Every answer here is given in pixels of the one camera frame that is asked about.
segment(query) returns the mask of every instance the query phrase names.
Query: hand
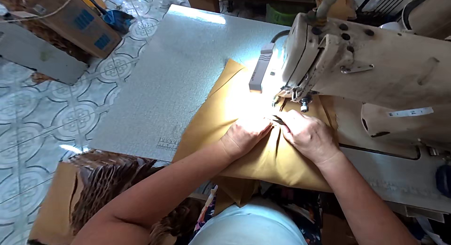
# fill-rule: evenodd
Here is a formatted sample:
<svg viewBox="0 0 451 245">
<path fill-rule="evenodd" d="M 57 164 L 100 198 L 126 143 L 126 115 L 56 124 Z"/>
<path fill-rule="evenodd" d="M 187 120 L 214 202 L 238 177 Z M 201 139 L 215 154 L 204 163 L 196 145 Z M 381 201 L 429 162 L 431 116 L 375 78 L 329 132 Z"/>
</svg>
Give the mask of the hand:
<svg viewBox="0 0 451 245">
<path fill-rule="evenodd" d="M 262 117 L 240 118 L 219 140 L 234 161 L 249 151 L 271 130 L 272 122 Z"/>
<path fill-rule="evenodd" d="M 316 165 L 322 165 L 341 153 L 333 142 L 330 128 L 318 118 L 295 110 L 280 112 L 277 116 L 286 124 L 280 126 L 285 139 Z"/>
</svg>

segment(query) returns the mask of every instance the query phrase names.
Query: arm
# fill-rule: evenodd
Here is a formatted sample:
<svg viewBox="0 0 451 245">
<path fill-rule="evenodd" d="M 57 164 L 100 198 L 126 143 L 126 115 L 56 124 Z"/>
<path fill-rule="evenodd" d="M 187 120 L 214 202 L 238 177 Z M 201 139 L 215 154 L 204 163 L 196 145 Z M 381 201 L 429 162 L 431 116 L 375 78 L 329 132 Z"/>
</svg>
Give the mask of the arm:
<svg viewBox="0 0 451 245">
<path fill-rule="evenodd" d="M 316 164 L 331 186 L 359 244 L 417 244 L 334 144 L 329 128 L 322 121 L 296 111 L 278 116 L 286 124 L 282 126 L 284 137 Z"/>
<path fill-rule="evenodd" d="M 268 119 L 238 120 L 216 143 L 142 180 L 105 205 L 73 245 L 146 245 L 154 223 L 202 183 L 248 153 L 270 130 Z"/>
</svg>

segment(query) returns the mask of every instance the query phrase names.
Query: forearm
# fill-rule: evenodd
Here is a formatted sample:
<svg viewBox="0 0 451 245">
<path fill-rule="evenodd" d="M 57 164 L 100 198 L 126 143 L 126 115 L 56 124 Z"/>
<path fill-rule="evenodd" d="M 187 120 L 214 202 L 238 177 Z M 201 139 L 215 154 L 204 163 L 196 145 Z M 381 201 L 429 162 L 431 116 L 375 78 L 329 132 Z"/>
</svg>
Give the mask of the forearm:
<svg viewBox="0 0 451 245">
<path fill-rule="evenodd" d="M 161 169 L 105 205 L 72 244 L 148 244 L 154 223 L 232 161 L 217 142 Z"/>
<path fill-rule="evenodd" d="M 219 142 L 171 164 L 123 192 L 105 211 L 150 228 L 231 162 Z"/>
<path fill-rule="evenodd" d="M 407 228 L 343 153 L 327 165 L 319 165 L 319 169 L 334 191 L 359 244 L 416 244 Z"/>
</svg>

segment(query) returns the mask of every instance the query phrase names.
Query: white table top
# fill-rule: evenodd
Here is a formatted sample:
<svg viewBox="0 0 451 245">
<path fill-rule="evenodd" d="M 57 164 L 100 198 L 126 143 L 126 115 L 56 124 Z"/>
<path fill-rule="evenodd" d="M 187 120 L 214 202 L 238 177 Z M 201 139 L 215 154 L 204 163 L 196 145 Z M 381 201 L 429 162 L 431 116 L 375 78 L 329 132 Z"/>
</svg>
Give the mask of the white table top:
<svg viewBox="0 0 451 245">
<path fill-rule="evenodd" d="M 172 5 L 89 146 L 171 161 L 227 60 L 253 69 L 261 47 L 285 29 Z"/>
</svg>

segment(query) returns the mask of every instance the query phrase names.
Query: person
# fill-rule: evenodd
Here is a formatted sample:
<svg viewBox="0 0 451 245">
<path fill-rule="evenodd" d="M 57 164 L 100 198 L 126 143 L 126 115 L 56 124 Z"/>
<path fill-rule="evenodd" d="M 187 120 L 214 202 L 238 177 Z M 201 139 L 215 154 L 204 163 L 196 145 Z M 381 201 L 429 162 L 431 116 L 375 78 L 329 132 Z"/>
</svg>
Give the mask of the person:
<svg viewBox="0 0 451 245">
<path fill-rule="evenodd" d="M 334 144 L 319 119 L 281 112 L 286 140 L 321 171 L 361 245 L 417 244 L 407 228 L 371 189 Z M 271 129 L 269 119 L 239 119 L 217 142 L 171 164 L 121 193 L 96 213 L 73 245 L 146 245 L 154 223 L 202 183 L 248 153 Z M 306 244 L 283 210 L 270 202 L 229 207 L 210 219 L 191 240 L 199 244 Z"/>
</svg>

